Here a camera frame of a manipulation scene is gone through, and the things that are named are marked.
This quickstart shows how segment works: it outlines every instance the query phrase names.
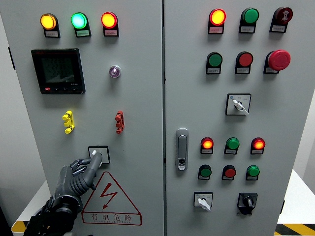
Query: electrical hazard triangle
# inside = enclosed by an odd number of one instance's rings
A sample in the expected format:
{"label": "electrical hazard triangle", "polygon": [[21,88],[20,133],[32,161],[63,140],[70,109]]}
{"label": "electrical hazard triangle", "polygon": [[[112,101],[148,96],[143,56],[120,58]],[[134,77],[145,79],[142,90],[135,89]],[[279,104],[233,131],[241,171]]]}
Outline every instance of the electrical hazard triangle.
{"label": "electrical hazard triangle", "polygon": [[81,215],[85,224],[142,224],[141,213],[107,171],[100,177]]}

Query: red push button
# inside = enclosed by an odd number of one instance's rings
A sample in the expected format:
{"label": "red push button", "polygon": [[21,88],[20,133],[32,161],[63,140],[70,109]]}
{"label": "red push button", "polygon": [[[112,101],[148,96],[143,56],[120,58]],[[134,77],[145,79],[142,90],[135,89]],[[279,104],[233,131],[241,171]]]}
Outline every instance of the red push button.
{"label": "red push button", "polygon": [[243,53],[239,58],[239,63],[241,66],[249,66],[252,63],[253,57],[250,53]]}
{"label": "red push button", "polygon": [[222,172],[222,180],[234,180],[234,176],[236,175],[235,167],[232,165],[227,165],[223,168]]}
{"label": "red push button", "polygon": [[234,169],[228,169],[225,171],[225,176],[228,178],[232,178],[236,175],[236,171]]}
{"label": "red push button", "polygon": [[276,71],[286,69],[290,62],[290,53],[283,49],[272,52],[268,58],[269,67]]}
{"label": "red push button", "polygon": [[293,17],[293,11],[290,7],[280,7],[275,12],[275,19],[278,24],[284,25],[289,23]]}

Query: green push button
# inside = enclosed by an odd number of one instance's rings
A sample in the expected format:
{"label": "green push button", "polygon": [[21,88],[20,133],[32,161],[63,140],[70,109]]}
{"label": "green push button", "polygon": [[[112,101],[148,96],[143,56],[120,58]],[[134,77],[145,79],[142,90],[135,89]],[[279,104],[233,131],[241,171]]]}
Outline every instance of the green push button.
{"label": "green push button", "polygon": [[222,56],[220,54],[212,54],[209,57],[209,64],[213,67],[219,66],[222,63]]}
{"label": "green push button", "polygon": [[235,150],[237,149],[239,146],[240,146],[240,142],[238,141],[237,138],[229,138],[227,141],[226,141],[226,145],[229,149],[231,150]]}
{"label": "green push button", "polygon": [[203,169],[200,171],[200,174],[203,176],[203,177],[209,177],[211,175],[211,170],[209,169]]}
{"label": "green push button", "polygon": [[256,177],[260,173],[258,166],[249,166],[247,168],[247,174],[251,177]]}
{"label": "green push button", "polygon": [[258,20],[258,18],[259,18],[259,12],[257,11],[257,9],[249,8],[244,11],[243,20],[246,23],[248,24],[255,23]]}

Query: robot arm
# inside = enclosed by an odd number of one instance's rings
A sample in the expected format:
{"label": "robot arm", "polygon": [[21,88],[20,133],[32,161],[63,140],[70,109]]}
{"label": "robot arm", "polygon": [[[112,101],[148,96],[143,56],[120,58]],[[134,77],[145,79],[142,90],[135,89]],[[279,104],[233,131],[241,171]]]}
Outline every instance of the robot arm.
{"label": "robot arm", "polygon": [[61,169],[54,195],[32,216],[24,236],[62,236],[72,230],[83,208],[81,196],[90,188],[95,189],[93,179],[101,165],[102,154],[94,151],[92,156]]}

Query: emergency stop button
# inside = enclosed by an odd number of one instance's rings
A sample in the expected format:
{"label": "emergency stop button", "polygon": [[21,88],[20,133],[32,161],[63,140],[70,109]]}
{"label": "emergency stop button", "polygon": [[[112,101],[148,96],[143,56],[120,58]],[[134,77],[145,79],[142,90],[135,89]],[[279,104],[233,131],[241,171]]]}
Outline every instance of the emergency stop button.
{"label": "emergency stop button", "polygon": [[288,51],[280,49],[270,52],[266,57],[264,74],[278,74],[280,70],[286,69],[291,62]]}

